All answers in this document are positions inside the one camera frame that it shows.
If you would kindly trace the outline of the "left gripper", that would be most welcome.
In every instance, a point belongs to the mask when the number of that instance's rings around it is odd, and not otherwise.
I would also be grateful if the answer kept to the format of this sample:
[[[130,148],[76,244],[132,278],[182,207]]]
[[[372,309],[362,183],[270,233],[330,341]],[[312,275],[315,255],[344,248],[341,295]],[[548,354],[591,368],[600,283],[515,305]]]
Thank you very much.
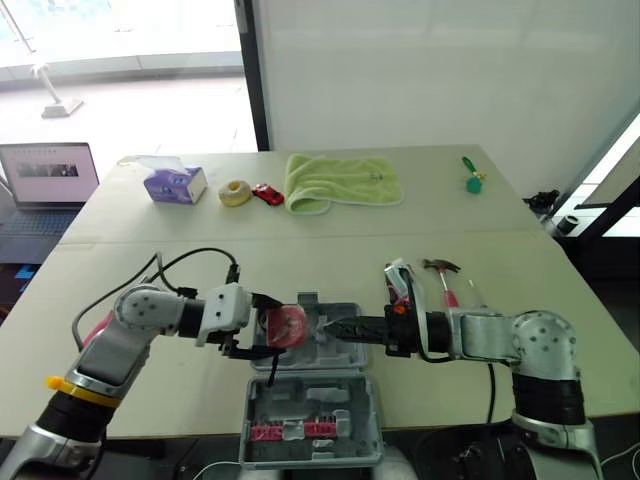
[[[278,347],[253,345],[250,348],[240,348],[235,338],[235,335],[249,324],[252,324],[256,331],[261,328],[263,311],[256,308],[281,308],[282,306],[283,303],[279,300],[261,293],[252,293],[251,301],[237,298],[234,304],[226,305],[221,312],[217,313],[217,332],[222,338],[219,350],[225,352],[230,359],[247,361],[284,354],[286,350]]]

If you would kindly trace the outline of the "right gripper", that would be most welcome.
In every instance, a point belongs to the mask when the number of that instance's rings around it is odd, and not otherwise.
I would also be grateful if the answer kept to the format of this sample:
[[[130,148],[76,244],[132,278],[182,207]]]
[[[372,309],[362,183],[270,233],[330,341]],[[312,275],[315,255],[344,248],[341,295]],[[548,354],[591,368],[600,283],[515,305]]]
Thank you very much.
[[[385,354],[402,358],[417,354],[424,358],[415,308],[406,304],[389,304],[384,307],[384,313],[387,327]]]

